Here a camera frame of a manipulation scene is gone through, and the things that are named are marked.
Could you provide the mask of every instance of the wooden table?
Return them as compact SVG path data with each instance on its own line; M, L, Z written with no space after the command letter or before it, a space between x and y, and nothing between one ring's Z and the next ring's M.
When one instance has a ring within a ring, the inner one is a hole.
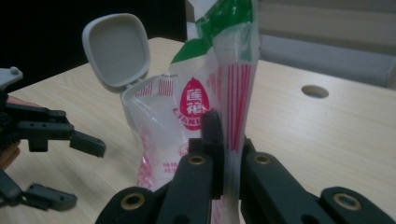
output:
M149 41L149 75L166 71L182 46ZM329 96L313 98L315 85ZM102 159L51 141L30 153L26 142L7 173L23 188L36 182L74 193L76 208L44 212L24 205L0 209L0 223L94 223L112 196L135 185L142 145L129 128L120 97L105 90L84 64L11 95L67 112L76 130L105 141ZM396 219L396 91L259 62L247 120L258 150L276 156L306 190L354 189Z

